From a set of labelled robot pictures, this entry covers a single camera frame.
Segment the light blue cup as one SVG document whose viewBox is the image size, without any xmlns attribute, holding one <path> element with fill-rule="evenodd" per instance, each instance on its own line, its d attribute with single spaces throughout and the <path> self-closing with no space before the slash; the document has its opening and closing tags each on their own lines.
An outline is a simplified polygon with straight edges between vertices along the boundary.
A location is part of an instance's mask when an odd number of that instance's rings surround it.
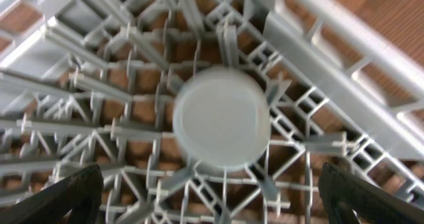
<svg viewBox="0 0 424 224">
<path fill-rule="evenodd" d="M 240 170 L 256 162 L 271 135 L 264 91 L 247 73 L 214 68 L 184 83 L 173 108 L 176 142 L 206 166 Z"/>
</svg>

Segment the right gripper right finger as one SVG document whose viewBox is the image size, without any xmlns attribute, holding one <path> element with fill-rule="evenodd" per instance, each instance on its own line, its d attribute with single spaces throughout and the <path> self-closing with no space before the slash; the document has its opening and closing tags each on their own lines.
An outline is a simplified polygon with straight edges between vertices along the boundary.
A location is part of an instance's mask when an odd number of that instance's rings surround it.
<svg viewBox="0 0 424 224">
<path fill-rule="evenodd" d="M 324 163 L 319 195 L 330 224 L 423 224 L 423 210 L 408 204 L 331 163 Z"/>
</svg>

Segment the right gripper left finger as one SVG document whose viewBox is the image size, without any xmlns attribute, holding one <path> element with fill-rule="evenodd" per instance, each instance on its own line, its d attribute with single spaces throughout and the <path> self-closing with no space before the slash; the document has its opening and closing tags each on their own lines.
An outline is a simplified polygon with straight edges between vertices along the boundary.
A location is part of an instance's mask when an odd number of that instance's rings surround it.
<svg viewBox="0 0 424 224">
<path fill-rule="evenodd" d="M 101 205 L 103 176 L 94 164 L 1 212 L 2 224 L 95 223 Z"/>
</svg>

